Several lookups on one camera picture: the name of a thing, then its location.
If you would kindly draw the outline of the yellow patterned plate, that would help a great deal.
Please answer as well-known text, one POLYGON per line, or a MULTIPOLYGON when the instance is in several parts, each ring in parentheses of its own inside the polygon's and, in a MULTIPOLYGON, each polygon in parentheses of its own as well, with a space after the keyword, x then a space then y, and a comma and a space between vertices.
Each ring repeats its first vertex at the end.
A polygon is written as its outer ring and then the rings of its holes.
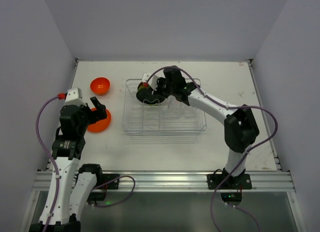
POLYGON ((146 82, 141 82, 138 87, 137 87, 137 90, 140 91, 142 89, 147 89, 148 88, 148 84, 146 82))

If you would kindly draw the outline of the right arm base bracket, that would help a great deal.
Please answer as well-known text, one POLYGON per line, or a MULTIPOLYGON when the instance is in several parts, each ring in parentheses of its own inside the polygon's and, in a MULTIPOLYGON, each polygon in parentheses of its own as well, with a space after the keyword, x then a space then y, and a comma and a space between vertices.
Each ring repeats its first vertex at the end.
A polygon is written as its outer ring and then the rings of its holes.
MULTIPOLYGON (((228 175, 225 170, 217 169, 212 174, 207 174, 207 185, 209 190, 215 190, 222 180, 228 175)), ((253 188, 249 174, 242 172, 239 176, 230 176, 218 190, 230 190, 230 192, 221 192, 221 199, 230 205, 237 206, 242 202, 243 190, 253 188)))

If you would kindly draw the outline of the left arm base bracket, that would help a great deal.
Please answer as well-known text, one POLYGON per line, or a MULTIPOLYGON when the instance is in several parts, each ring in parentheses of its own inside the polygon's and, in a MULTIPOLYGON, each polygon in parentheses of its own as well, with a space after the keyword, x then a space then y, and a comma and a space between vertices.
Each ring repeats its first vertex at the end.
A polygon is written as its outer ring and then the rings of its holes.
POLYGON ((111 180, 114 181, 107 185, 104 185, 103 187, 99 187, 98 190, 100 190, 100 192, 96 190, 94 192, 91 192, 89 194, 87 202, 97 204, 97 202, 99 201, 104 201, 108 191, 117 190, 119 188, 119 179, 116 179, 119 176, 119 174, 103 174, 100 179, 98 179, 95 187, 107 183, 111 180))

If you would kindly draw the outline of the orange bowl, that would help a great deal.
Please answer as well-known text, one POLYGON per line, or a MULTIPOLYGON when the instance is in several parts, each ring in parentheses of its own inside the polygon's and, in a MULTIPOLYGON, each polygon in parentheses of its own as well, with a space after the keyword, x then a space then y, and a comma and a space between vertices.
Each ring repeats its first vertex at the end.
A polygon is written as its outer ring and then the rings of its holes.
POLYGON ((105 77, 98 77, 91 82, 90 89, 96 95, 105 95, 110 89, 110 81, 105 77))

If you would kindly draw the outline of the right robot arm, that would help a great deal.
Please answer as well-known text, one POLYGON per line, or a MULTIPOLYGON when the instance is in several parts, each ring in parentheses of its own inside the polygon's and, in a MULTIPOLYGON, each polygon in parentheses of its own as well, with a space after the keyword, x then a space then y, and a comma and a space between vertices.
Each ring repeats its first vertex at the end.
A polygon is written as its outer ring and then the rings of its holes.
POLYGON ((245 163, 260 131, 252 110, 247 106, 235 106, 205 92, 184 70, 176 66, 161 68, 164 76, 144 74, 143 85, 151 94, 163 98, 173 96, 187 106, 199 109, 223 125, 224 142, 229 148, 228 158, 222 170, 220 184, 235 184, 245 173, 245 163))

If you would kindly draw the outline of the orange plate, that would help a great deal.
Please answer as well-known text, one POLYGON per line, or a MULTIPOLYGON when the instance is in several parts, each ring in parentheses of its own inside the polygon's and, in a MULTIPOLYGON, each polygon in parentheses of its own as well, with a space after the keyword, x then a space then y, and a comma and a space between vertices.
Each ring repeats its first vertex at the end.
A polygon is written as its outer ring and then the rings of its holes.
POLYGON ((106 130, 108 128, 108 126, 111 123, 112 120, 112 116, 110 114, 110 112, 106 109, 106 114, 107 117, 105 119, 99 120, 94 124, 90 124, 87 128, 87 130, 91 133, 99 133, 99 132, 103 132, 104 130, 106 130))

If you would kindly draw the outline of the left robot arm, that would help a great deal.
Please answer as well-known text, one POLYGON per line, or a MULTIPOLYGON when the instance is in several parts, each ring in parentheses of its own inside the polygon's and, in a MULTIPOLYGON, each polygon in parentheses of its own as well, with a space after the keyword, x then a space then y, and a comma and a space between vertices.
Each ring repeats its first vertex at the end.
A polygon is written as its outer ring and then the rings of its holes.
POLYGON ((55 133, 49 158, 53 165, 47 200, 31 232, 79 232, 81 212, 93 187, 101 180, 98 164, 86 164, 76 172, 85 146, 89 125, 107 118, 106 106, 90 98, 94 109, 79 99, 66 102, 60 110, 60 126, 55 133))

